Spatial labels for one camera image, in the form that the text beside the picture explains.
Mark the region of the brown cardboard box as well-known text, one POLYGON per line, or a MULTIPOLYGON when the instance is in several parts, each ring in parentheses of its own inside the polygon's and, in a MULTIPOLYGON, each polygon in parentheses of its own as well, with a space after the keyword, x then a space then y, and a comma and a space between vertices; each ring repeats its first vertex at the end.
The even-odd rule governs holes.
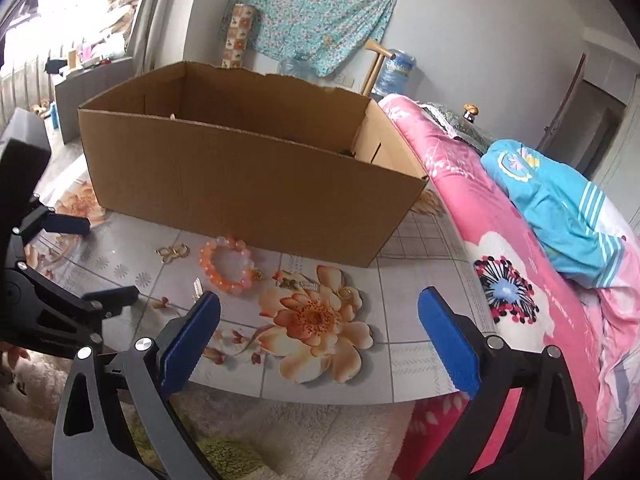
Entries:
POLYGON ((274 252, 367 266, 426 185, 378 104, 288 76, 179 62, 78 118, 103 207, 274 252))

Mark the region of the grey curtain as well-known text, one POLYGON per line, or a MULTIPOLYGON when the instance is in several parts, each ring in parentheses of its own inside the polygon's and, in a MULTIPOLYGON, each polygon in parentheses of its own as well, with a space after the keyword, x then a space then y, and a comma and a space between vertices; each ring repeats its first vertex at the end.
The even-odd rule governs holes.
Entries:
POLYGON ((154 66, 168 3, 169 0, 139 0, 126 49, 136 76, 149 72, 154 66))

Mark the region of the blue folded blanket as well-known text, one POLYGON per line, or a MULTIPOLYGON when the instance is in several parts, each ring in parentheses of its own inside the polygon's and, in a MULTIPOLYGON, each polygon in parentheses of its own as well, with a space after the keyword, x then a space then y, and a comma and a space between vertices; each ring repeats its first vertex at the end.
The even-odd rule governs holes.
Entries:
POLYGON ((585 288, 620 284, 634 233, 595 183, 515 140, 494 142, 480 163, 532 229, 556 272, 585 288))

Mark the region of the silver rhinestone bar pendant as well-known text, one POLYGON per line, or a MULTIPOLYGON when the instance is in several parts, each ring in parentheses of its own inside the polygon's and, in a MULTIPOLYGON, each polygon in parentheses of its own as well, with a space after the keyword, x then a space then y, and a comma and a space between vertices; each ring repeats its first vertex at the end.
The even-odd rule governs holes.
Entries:
POLYGON ((300 281, 299 282, 299 286, 302 289, 306 289, 306 290, 315 290, 316 292, 318 292, 320 289, 322 289, 322 285, 316 282, 308 282, 308 281, 300 281))

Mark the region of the wooden chair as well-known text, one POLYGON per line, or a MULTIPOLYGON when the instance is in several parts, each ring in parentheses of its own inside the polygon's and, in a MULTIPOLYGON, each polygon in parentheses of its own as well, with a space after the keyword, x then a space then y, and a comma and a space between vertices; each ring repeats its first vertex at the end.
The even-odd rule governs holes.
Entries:
POLYGON ((396 58, 396 54, 391 50, 387 50, 382 47, 378 42, 368 39, 364 44, 364 48, 367 51, 375 54, 375 59, 372 62, 366 78, 364 78, 360 93, 363 96, 370 96, 375 81, 378 79, 378 74, 382 70, 382 66, 385 60, 393 60, 396 58))

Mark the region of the pink floral quilt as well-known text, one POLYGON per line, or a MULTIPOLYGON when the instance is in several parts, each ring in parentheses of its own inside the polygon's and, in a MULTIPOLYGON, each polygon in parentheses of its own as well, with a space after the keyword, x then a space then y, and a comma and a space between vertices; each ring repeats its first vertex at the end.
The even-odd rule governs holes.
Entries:
POLYGON ((466 122, 406 96, 391 94, 381 106, 450 214, 494 330, 515 349, 538 352, 554 344, 563 352, 582 406, 585 471, 592 474, 639 406, 638 238, 619 285, 585 288, 564 278, 480 163, 499 140, 469 141, 466 122))

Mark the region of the gold bow brooch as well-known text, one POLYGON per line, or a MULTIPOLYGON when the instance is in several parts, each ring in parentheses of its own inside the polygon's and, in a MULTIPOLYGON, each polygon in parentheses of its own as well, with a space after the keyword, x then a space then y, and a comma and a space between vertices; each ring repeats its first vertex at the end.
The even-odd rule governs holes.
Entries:
POLYGON ((175 246, 158 248, 155 253, 160 257, 160 261, 163 264, 171 263, 180 257, 178 249, 175 248, 175 246))

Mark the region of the mushroom shaped ornament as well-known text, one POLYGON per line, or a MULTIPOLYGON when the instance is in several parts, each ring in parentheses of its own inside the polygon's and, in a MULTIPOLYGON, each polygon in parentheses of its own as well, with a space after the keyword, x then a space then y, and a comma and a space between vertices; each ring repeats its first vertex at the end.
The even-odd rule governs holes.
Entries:
POLYGON ((474 104, 470 104, 470 103, 466 103, 464 106, 464 113, 463 113, 463 117, 468 121, 468 122, 475 122, 475 118, 477 118, 477 115, 480 111, 478 110, 478 107, 474 104))

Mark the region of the teal floral wall cloth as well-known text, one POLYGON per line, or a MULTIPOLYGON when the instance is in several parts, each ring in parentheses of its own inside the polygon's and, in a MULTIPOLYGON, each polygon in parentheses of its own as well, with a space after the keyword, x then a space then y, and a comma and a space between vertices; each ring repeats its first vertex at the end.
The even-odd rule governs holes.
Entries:
POLYGON ((300 58, 314 74, 331 76, 368 40, 380 42, 397 0, 228 0, 224 24, 237 4, 257 15, 248 47, 281 62, 300 58))

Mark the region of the dark grey cabinet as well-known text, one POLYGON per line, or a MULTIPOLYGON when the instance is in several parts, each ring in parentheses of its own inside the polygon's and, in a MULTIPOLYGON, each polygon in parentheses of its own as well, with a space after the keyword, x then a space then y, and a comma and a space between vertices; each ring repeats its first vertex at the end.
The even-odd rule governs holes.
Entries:
POLYGON ((64 144, 80 137, 78 107, 98 94, 134 76, 134 60, 120 58, 111 63, 78 70, 54 85, 58 126, 64 144))

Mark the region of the gold hoop earring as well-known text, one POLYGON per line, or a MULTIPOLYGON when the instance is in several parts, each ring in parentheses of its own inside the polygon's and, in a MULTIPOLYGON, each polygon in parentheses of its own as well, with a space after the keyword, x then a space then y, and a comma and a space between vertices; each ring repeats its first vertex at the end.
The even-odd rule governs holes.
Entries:
POLYGON ((190 255, 190 248, 185 244, 175 244, 172 246, 172 252, 176 258, 186 258, 190 255))

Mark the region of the patterned roll by wall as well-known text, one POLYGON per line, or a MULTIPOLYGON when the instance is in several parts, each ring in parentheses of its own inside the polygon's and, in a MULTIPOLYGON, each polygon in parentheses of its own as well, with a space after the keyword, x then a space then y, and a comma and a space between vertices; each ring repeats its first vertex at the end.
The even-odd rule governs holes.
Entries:
POLYGON ((249 4, 237 3, 233 7, 222 49, 222 68, 240 68, 242 66, 248 36, 250 36, 256 14, 254 6, 249 4))

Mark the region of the blue water jug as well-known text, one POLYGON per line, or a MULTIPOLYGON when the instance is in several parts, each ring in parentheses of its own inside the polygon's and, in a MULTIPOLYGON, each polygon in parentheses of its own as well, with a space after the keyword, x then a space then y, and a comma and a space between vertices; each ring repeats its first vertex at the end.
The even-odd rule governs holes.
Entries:
POLYGON ((377 96, 404 94, 411 72, 416 66, 416 58, 411 54, 397 49, 390 52, 392 56, 383 62, 372 88, 377 96))

